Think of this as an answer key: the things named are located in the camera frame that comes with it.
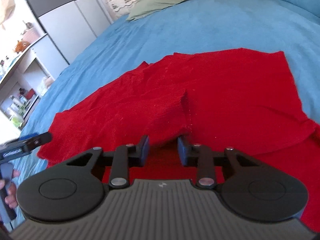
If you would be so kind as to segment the person's left hand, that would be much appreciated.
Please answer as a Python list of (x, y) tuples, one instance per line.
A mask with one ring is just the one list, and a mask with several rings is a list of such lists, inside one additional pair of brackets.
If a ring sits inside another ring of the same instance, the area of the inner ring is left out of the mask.
[[(5, 187), (5, 180), (0, 180), (0, 189), (3, 189)], [(15, 209), (18, 206), (17, 200), (16, 200), (16, 185), (12, 182), (7, 189), (7, 196), (5, 197), (5, 203), (11, 208)]]

